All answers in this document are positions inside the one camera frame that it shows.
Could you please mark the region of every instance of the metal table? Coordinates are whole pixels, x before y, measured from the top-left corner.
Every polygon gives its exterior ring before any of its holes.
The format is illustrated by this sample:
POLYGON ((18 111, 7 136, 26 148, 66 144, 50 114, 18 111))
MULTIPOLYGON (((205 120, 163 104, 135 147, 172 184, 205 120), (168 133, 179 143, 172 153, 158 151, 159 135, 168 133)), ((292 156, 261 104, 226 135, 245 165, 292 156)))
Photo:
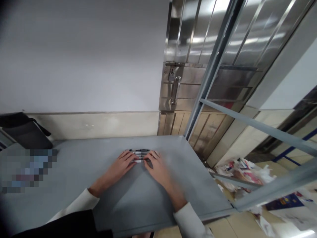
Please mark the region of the metal table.
MULTIPOLYGON (((14 233, 45 224, 101 176, 123 150, 131 148, 155 149, 164 154, 166 164, 202 220, 235 211, 183 136, 67 140, 56 142, 57 162, 48 169, 39 187, 2 195, 14 233)), ((23 151, 18 144, 6 150, 11 154, 23 151)), ((2 175, 15 171, 18 162, 25 159, 3 155, 2 151, 2 175)), ((176 224, 167 193, 142 163, 101 196, 93 213, 97 230, 112 229, 115 237, 176 224)))

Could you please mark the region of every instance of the scattered paper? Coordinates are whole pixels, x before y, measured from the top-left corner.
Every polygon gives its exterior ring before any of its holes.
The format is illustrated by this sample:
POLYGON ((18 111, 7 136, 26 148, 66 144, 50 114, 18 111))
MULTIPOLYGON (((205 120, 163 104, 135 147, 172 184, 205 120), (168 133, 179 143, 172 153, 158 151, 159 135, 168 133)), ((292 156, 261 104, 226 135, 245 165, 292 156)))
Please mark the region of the scattered paper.
POLYGON ((275 237, 275 232, 270 223, 264 219, 264 217, 260 216, 259 220, 256 220, 257 224, 261 227, 264 231, 265 235, 268 237, 275 237))

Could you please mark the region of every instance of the metal pole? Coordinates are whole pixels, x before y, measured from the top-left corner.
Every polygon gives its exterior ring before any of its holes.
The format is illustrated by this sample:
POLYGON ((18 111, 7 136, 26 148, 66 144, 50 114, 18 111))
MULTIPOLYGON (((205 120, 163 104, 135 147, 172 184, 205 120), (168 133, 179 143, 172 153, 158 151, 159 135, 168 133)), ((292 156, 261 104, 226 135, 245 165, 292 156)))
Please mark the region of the metal pole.
POLYGON ((197 119, 202 111, 203 104, 200 102, 201 98, 206 98, 208 96, 208 91, 213 84, 215 77, 217 75, 220 63, 223 58, 224 51, 228 44, 228 41, 235 29, 237 19, 240 16, 241 10, 244 6, 246 0, 230 0, 226 14, 222 21, 215 46, 212 50, 202 84, 198 96, 196 98, 191 116, 188 120, 188 124, 184 133, 186 140, 192 135, 193 129, 196 125, 197 119))
POLYGON ((256 183, 252 183, 252 182, 248 182, 248 181, 243 181, 237 178, 233 178, 233 177, 228 177, 228 176, 224 176, 224 175, 220 175, 220 174, 210 174, 213 178, 216 178, 218 180, 221 180, 223 182, 229 182, 232 183, 234 185, 249 189, 251 191, 256 190, 260 187, 262 187, 263 185, 260 184, 256 184, 256 183))
POLYGON ((279 129, 276 129, 274 127, 271 127, 271 126, 268 126, 262 122, 259 122, 259 121, 256 121, 250 117, 247 117, 245 115, 242 115, 238 112, 235 112, 235 111, 232 111, 226 107, 223 107, 223 106, 220 106, 218 104, 215 104, 211 101, 208 101, 206 99, 201 99, 200 102, 202 104, 206 104, 210 107, 213 107, 223 113, 226 113, 227 115, 235 118, 235 119, 238 119, 238 120, 241 120, 243 121, 244 123, 266 133, 266 134, 269 134, 291 146, 294 146, 295 148, 297 149, 300 149, 301 151, 304 151, 305 153, 309 154, 309 155, 312 155, 314 157, 317 156, 317 145, 314 144, 314 143, 309 143, 305 140, 302 140, 301 138, 298 138, 296 136, 293 136, 293 135, 290 135, 286 132, 283 132, 279 129))
POLYGON ((317 158, 313 158, 302 166, 279 177, 269 184, 253 191, 237 200, 233 205, 238 211, 245 211, 250 207, 293 193, 297 188, 317 180, 317 158))

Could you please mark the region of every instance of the pixelated area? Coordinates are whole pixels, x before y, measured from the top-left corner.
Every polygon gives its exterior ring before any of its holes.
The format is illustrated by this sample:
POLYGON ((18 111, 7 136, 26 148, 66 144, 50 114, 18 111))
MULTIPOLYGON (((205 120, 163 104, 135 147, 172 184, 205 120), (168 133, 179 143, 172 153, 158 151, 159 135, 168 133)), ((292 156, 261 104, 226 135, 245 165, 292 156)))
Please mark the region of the pixelated area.
POLYGON ((38 187, 39 181, 43 181, 57 161, 56 149, 3 152, 1 156, 5 156, 9 163, 2 175, 2 193, 24 193, 26 187, 38 187))

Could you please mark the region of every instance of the door handle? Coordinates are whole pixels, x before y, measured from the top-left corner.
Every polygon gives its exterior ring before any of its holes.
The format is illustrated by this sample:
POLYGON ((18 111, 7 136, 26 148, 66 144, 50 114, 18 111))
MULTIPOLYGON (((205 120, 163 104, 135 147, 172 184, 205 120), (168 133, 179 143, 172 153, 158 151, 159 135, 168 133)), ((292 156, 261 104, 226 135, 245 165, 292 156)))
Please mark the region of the door handle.
POLYGON ((178 98, 178 92, 179 92, 179 86, 181 85, 181 77, 177 76, 173 83, 173 89, 172 89, 172 99, 171 99, 171 105, 175 106, 177 103, 178 98))

